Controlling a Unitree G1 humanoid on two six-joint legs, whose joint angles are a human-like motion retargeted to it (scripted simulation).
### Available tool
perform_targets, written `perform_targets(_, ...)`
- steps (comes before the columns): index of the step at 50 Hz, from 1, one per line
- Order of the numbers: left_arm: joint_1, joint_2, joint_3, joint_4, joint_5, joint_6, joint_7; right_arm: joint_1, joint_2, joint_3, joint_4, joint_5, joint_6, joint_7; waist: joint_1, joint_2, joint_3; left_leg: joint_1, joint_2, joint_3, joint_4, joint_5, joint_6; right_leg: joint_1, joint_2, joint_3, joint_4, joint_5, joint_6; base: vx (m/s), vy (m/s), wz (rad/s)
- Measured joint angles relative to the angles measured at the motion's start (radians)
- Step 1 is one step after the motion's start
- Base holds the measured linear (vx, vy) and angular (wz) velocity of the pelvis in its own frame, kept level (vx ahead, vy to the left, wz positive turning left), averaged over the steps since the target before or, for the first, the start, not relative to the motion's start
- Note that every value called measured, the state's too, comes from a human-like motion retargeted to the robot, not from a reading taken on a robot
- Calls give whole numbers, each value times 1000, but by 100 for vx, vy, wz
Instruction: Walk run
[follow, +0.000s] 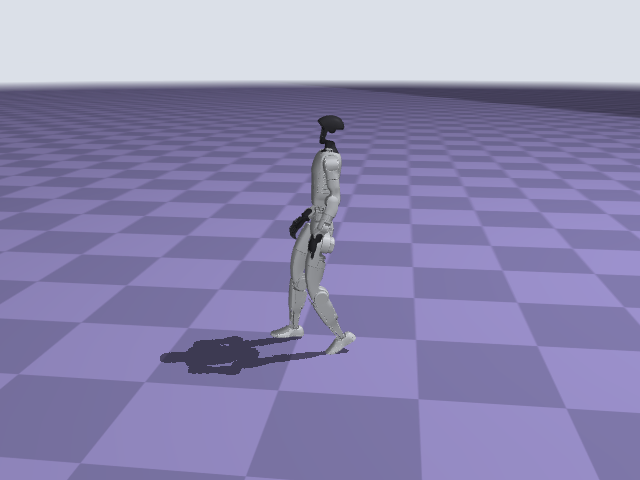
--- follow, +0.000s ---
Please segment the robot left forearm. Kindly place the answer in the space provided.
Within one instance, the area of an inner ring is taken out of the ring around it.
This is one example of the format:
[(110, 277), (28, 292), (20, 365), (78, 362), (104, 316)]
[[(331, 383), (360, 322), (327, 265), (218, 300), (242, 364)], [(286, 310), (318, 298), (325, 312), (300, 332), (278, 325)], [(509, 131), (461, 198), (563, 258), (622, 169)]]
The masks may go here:
[(327, 207), (326, 209), (323, 209), (322, 219), (320, 219), (318, 226), (312, 231), (314, 239), (318, 234), (322, 234), (324, 237), (324, 235), (329, 231), (331, 222), (337, 214), (338, 204), (339, 200), (335, 196), (332, 196), (327, 200)]

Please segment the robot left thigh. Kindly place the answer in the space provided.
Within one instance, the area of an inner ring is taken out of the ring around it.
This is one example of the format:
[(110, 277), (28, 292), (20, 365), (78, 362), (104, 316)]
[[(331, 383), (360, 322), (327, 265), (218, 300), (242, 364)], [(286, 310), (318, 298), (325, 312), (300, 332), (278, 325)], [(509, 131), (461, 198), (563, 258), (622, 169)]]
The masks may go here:
[[(311, 253), (308, 250), (306, 261), (305, 261), (305, 281), (308, 293), (314, 302), (314, 297), (317, 292), (325, 291), (328, 294), (326, 288), (323, 286), (319, 286), (323, 277), (324, 269), (325, 269), (325, 259), (326, 257), (322, 253), (332, 253), (335, 245), (334, 237), (330, 237), (329, 231), (324, 235), (321, 239), (320, 243), (317, 243), (316, 251), (314, 253), (313, 259), (311, 259)], [(315, 302), (314, 302), (315, 303)]]

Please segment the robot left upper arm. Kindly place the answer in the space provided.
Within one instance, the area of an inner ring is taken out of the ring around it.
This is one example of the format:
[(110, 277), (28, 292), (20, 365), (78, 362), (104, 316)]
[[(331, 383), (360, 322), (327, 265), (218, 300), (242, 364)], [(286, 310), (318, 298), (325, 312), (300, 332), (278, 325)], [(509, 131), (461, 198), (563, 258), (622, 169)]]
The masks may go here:
[(340, 204), (339, 160), (335, 156), (324, 157), (323, 170), (326, 174), (327, 187), (330, 191), (330, 195), (325, 198), (324, 203), (327, 206), (327, 200), (330, 197), (335, 196), (338, 198)]

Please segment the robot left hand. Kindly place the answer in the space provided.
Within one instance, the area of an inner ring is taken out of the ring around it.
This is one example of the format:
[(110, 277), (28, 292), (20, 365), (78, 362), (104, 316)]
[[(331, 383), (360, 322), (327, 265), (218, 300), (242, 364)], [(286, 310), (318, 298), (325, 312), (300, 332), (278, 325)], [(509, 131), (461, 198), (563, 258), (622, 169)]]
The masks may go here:
[(311, 235), (311, 237), (310, 237), (311, 239), (310, 239), (309, 244), (308, 244), (308, 250), (310, 251), (310, 253), (312, 252), (311, 253), (311, 259), (313, 259), (314, 253), (316, 251), (317, 243), (321, 242), (322, 237), (323, 237), (322, 234), (318, 234), (316, 236), (316, 238), (314, 239), (313, 234)]

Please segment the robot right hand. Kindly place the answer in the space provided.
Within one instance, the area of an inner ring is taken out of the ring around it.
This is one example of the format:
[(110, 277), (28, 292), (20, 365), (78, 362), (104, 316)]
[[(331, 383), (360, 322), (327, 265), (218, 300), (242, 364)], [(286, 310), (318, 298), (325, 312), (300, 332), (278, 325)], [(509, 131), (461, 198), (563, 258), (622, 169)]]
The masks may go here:
[(310, 215), (312, 213), (312, 209), (307, 209), (305, 212), (302, 213), (302, 216), (296, 218), (293, 221), (293, 224), (290, 226), (289, 231), (290, 231), (290, 236), (294, 239), (296, 239), (295, 235), (298, 231), (298, 229), (300, 229), (303, 224), (305, 223), (305, 221), (310, 221), (311, 219), (308, 218), (308, 215)]

